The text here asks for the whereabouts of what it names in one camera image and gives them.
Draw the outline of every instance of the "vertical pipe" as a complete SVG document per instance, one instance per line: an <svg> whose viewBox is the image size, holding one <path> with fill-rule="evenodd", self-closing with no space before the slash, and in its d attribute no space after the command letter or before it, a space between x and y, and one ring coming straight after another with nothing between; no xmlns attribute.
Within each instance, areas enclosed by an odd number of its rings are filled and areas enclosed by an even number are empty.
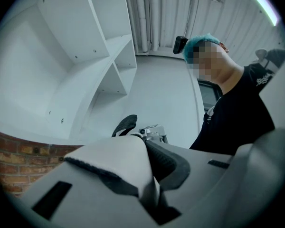
<svg viewBox="0 0 285 228"><path fill-rule="evenodd" d="M158 0L151 0L151 9L152 9L152 46L153 51L158 49L158 25L159 25L159 7Z"/></svg>
<svg viewBox="0 0 285 228"><path fill-rule="evenodd" d="M138 17L139 17L139 24L141 29L141 38L142 38L142 51L147 52L147 24L146 24L146 13L144 10L144 1L137 0L137 8L138 8Z"/></svg>
<svg viewBox="0 0 285 228"><path fill-rule="evenodd" d="M136 29L135 29L135 21L133 16L133 9L132 9L132 2L131 0L127 0L128 10L129 10L129 17L132 27L132 35L133 35L133 41L135 46L135 51L138 53L138 44L137 44L137 36L136 36Z"/></svg>
<svg viewBox="0 0 285 228"><path fill-rule="evenodd" d="M166 0L161 0L161 40L160 40L160 46L164 46L165 41L165 27L166 27Z"/></svg>

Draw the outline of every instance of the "black t-shirt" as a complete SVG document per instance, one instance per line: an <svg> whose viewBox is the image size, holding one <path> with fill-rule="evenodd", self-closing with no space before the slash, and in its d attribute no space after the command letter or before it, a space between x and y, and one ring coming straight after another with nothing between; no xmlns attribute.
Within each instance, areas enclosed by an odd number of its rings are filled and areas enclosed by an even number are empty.
<svg viewBox="0 0 285 228"><path fill-rule="evenodd" d="M239 82L205 113L202 129L190 149L234 155L239 146L273 130L259 96L273 75L260 64L244 67Z"/></svg>

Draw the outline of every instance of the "neck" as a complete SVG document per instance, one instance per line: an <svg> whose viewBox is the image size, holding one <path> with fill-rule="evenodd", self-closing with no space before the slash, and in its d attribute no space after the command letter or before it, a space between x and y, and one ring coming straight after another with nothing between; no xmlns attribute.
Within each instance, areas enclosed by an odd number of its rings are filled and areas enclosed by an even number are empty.
<svg viewBox="0 0 285 228"><path fill-rule="evenodd" d="M222 70L214 81L219 85L223 95L229 92L236 86L244 73L244 68L235 64Z"/></svg>

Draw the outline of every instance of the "teal hair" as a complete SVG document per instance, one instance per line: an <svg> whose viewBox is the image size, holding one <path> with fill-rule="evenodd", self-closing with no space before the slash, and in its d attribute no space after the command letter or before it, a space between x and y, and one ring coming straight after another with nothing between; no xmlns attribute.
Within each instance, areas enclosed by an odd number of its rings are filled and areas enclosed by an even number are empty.
<svg viewBox="0 0 285 228"><path fill-rule="evenodd" d="M212 36L210 33L203 35L203 36L194 36L190 40L187 41L185 48L183 49L184 59L187 63L193 63L193 47L200 41L210 41L215 44L220 43L219 39Z"/></svg>

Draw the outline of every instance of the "man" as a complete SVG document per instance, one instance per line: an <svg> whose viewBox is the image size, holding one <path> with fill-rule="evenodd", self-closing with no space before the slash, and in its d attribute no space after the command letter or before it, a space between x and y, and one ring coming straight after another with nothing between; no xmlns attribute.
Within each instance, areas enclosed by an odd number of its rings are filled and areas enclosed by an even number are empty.
<svg viewBox="0 0 285 228"><path fill-rule="evenodd" d="M249 66L239 66L228 52L228 48L210 34L193 37L183 50L193 73L219 85L223 93L204 115L202 129L190 149L234 155L239 146L253 143L275 128L259 97L274 73L260 64L260 58ZM258 53L265 59L267 51Z"/></svg>

